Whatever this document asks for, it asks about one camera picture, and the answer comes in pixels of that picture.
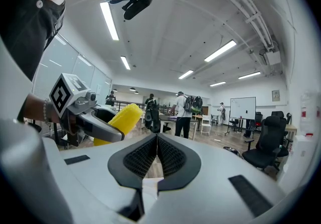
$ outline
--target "black shirt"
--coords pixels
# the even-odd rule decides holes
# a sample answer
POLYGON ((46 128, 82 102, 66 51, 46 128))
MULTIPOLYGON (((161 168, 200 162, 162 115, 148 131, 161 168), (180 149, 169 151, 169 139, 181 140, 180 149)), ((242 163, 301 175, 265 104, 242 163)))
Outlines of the black shirt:
POLYGON ((44 48, 62 26, 65 4, 49 0, 4 0, 0 35, 24 74, 32 80, 44 48))

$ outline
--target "desk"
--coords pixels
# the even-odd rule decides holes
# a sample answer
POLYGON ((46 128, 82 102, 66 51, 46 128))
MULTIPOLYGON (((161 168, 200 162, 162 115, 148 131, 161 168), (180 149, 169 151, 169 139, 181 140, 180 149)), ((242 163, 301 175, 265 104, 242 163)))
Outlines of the desk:
MULTIPOLYGON (((167 127, 168 123, 175 123, 176 122, 176 119, 172 119, 169 116, 165 116, 165 115, 160 115, 159 120, 160 120, 160 133, 163 133, 164 124, 166 124, 166 127, 167 127)), ((197 120, 193 120, 193 118, 191 118, 191 123, 196 123, 196 122, 197 122, 197 120)), ((192 140, 194 140, 194 138, 195 138, 196 129, 197 128, 196 128, 196 124, 195 124, 192 140)))

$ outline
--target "white chair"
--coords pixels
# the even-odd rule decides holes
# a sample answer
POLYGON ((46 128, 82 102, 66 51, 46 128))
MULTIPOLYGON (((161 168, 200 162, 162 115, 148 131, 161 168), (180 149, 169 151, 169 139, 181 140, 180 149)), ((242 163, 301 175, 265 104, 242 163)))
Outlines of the white chair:
POLYGON ((209 131, 208 132, 204 132, 204 133, 208 133, 210 135, 211 127, 212 127, 212 125, 211 125, 211 117, 210 116, 203 115, 201 134, 203 133, 203 127, 208 127, 209 128, 209 131))

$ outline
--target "office chair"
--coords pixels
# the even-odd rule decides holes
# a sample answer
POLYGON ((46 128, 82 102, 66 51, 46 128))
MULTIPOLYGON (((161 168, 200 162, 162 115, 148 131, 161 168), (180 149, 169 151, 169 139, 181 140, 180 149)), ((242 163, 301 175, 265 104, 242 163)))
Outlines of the office chair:
POLYGON ((287 118, 287 119, 286 119, 286 123, 287 123, 287 124, 291 124, 290 122, 291 122, 291 119, 292 119, 292 114, 291 114, 291 113, 287 113, 287 114, 286 114, 286 118, 287 118))
POLYGON ((262 121, 262 131, 260 138, 256 144, 256 149, 250 150, 251 142, 249 142, 248 151, 245 151, 242 156, 244 160, 252 164, 256 168, 261 168, 262 171, 267 166, 273 166, 277 170, 275 160, 281 151, 280 141, 283 139, 285 125, 280 122, 277 116, 269 116, 262 121))
POLYGON ((279 111, 273 111, 273 112, 271 113, 271 116, 278 116, 279 118, 284 118, 284 113, 283 113, 281 110, 279 110, 279 111))
POLYGON ((218 125, 218 123, 219 123, 218 115, 211 114, 211 119, 212 119, 212 124, 213 124, 213 122, 215 122, 215 124, 218 125))
POLYGON ((260 111, 257 111, 255 114, 255 130, 262 126, 263 114, 260 111))
POLYGON ((234 131, 235 131, 235 128, 236 128, 236 125, 238 125, 239 124, 239 120, 237 120, 237 119, 232 119, 231 121, 230 121, 230 123, 232 123, 233 124, 233 127, 234 127, 234 131))

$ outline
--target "backpack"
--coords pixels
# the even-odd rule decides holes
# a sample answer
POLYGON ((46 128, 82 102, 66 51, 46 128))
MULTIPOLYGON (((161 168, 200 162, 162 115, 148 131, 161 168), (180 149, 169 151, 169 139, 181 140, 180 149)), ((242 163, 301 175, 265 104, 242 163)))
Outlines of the backpack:
POLYGON ((222 119, 225 120, 225 107, 223 106, 223 109, 222 109, 222 119))
POLYGON ((203 100, 200 96, 196 96, 195 98, 189 96, 186 98, 184 104, 184 110, 188 113, 199 114, 202 111, 203 100))

